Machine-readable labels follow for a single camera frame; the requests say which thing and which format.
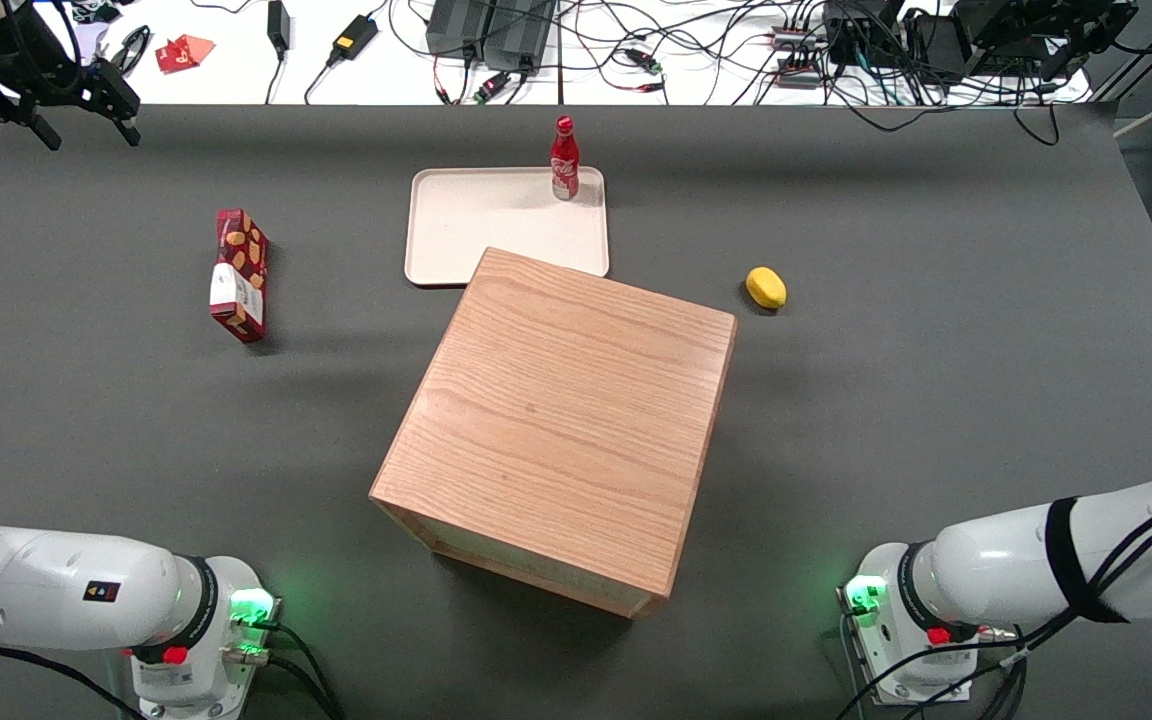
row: lemon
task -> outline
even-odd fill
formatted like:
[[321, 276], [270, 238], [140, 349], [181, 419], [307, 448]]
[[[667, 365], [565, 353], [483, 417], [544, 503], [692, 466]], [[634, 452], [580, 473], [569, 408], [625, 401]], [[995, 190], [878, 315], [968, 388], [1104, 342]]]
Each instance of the lemon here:
[[755, 302], [768, 310], [785, 306], [785, 302], [788, 300], [781, 275], [778, 275], [772, 268], [750, 270], [749, 275], [745, 276], [745, 290], [749, 290], [749, 296], [753, 297]]

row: wood grain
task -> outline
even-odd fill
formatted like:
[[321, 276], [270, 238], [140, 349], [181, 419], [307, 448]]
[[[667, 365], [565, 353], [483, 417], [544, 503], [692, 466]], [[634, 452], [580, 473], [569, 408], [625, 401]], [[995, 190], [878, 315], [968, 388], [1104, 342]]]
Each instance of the wood grain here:
[[735, 332], [732, 314], [490, 249], [370, 495], [401, 523], [394, 509], [667, 598]]

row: bottle label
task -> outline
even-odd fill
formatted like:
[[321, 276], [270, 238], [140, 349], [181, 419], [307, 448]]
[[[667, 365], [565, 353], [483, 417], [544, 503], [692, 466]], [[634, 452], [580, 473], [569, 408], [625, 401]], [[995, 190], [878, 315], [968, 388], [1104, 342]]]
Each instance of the bottle label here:
[[570, 200], [579, 190], [579, 176], [577, 176], [576, 161], [563, 160], [562, 158], [551, 158], [550, 168], [553, 169], [554, 196], [560, 200]]

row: white table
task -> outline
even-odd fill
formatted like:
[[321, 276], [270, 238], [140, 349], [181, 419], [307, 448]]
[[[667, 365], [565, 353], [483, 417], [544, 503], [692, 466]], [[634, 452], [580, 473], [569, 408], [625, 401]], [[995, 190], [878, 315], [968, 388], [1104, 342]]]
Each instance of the white table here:
[[[222, 3], [238, 8], [243, 0], [198, 0], [200, 3]], [[699, 0], [694, 3], [667, 3], [666, 0], [626, 0], [636, 8], [652, 14], [662, 24], [676, 23], [681, 20], [696, 17], [712, 10], [738, 8], [740, 3], [732, 0]], [[274, 103], [300, 104], [316, 74], [323, 68], [328, 55], [329, 45], [355, 15], [366, 14], [376, 8], [380, 0], [285, 0], [288, 13], [291, 14], [291, 51], [288, 53], [287, 68], [282, 78], [275, 85]], [[425, 50], [425, 26], [414, 10], [422, 17], [429, 17], [431, 0], [393, 0], [376, 14], [380, 35], [366, 46], [362, 54], [353, 61], [346, 61], [333, 69], [312, 94], [314, 105], [438, 105], [434, 94], [434, 61], [429, 55], [414, 53], [401, 40], [419, 51]], [[58, 13], [48, 3], [38, 3], [38, 10], [52, 29], [68, 45], [68, 36], [60, 23]], [[123, 17], [115, 20], [109, 28], [105, 41], [113, 53], [123, 37], [141, 24], [147, 24], [154, 37], [151, 38], [150, 53], [161, 47], [167, 40], [188, 33], [207, 38], [215, 43], [215, 50], [204, 60], [200, 67], [173, 74], [162, 74], [157, 68], [150, 53], [129, 76], [137, 94], [147, 104], [222, 104], [243, 105], [262, 104], [268, 86], [271, 74], [274, 73], [276, 59], [268, 38], [265, 37], [266, 23], [265, 0], [251, 0], [247, 8], [237, 14], [217, 9], [196, 8], [188, 0], [139, 0], [137, 3], [122, 6]], [[573, 0], [559, 0], [559, 10], [571, 8]], [[937, 3], [937, 0], [910, 0], [910, 8], [923, 8], [929, 12], [947, 14], [952, 0]], [[723, 61], [717, 69], [717, 63], [707, 55], [696, 51], [682, 50], [672, 41], [665, 41], [655, 58], [664, 66], [667, 76], [668, 99], [676, 105], [700, 105], [708, 99], [710, 88], [714, 88], [710, 104], [732, 104], [741, 94], [742, 88], [749, 85], [755, 73], [746, 68], [774, 68], [771, 60], [770, 38], [756, 37], [767, 33], [772, 26], [785, 23], [786, 13], [795, 13], [795, 3], [782, 6], [760, 6], [740, 21], [728, 33], [728, 44], [723, 53], [730, 53], [746, 38], [753, 37], [733, 56], [733, 61]], [[653, 26], [650, 20], [624, 6], [617, 6], [616, 13], [628, 26]], [[813, 23], [820, 17], [819, 5], [812, 9]], [[696, 20], [687, 24], [687, 31], [705, 41], [715, 40], [722, 35], [732, 13], [714, 15], [714, 17]], [[614, 45], [614, 40], [626, 35], [617, 25], [607, 6], [601, 3], [584, 3], [578, 9], [571, 9], [562, 18], [563, 26], [576, 26], [582, 33], [591, 37], [608, 38], [611, 41], [589, 41], [596, 59], [604, 60]], [[639, 47], [651, 51], [659, 36], [649, 41], [622, 47]], [[593, 67], [590, 51], [579, 44], [579, 38], [573, 32], [562, 32], [564, 101], [571, 105], [660, 105], [666, 96], [637, 94], [637, 92], [616, 90], [599, 78], [599, 74], [588, 68]], [[778, 53], [783, 58], [788, 53]], [[558, 104], [558, 69], [550, 67], [558, 63], [558, 31], [550, 32], [550, 48], [545, 53], [544, 63], [547, 69], [540, 70], [525, 88], [522, 88], [515, 103], [531, 105]], [[444, 85], [453, 96], [461, 88], [462, 68], [460, 59], [440, 61], [439, 74]], [[602, 70], [612, 82], [619, 85], [637, 86], [654, 82], [658, 78], [644, 71], [622, 68], [608, 63]], [[485, 65], [477, 65], [468, 83], [467, 94], [471, 94], [483, 81], [494, 74]], [[878, 83], [865, 76], [858, 68], [847, 68], [849, 78], [840, 81], [841, 90], [852, 97], [833, 94], [831, 105], [885, 105], [914, 104], [909, 86], [901, 83], [894, 88], [887, 83], [886, 91]], [[987, 79], [991, 85], [1015, 88], [1015, 79]], [[751, 104], [756, 92], [750, 90], [740, 100]], [[933, 91], [938, 97], [940, 92]], [[1089, 96], [1087, 76], [1079, 73], [1069, 85], [1045, 94], [1044, 101], [1073, 103]], [[1000, 97], [979, 88], [957, 88], [952, 92], [950, 104], [996, 103]], [[1014, 94], [1006, 91], [1002, 100], [1011, 101]], [[503, 97], [494, 100], [500, 104]], [[826, 92], [820, 90], [786, 90], [772, 88], [763, 104], [765, 105], [820, 105], [826, 101]], [[1037, 103], [1037, 96], [1029, 96], [1030, 103]]]

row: velcro strap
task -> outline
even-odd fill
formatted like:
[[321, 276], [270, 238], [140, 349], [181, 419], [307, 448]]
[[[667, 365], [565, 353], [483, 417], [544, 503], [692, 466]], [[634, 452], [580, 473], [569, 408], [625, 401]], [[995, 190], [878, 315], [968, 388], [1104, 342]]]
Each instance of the velcro strap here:
[[1083, 563], [1078, 561], [1078, 551], [1074, 550], [1070, 530], [1070, 511], [1075, 502], [1078, 502], [1077, 497], [1064, 497], [1052, 502], [1047, 509], [1047, 532], [1043, 535], [1047, 538], [1047, 564], [1071, 611], [1093, 623], [1126, 623], [1128, 619], [1101, 602], [1092, 585], [1087, 584], [1087, 575], [1083, 574]]

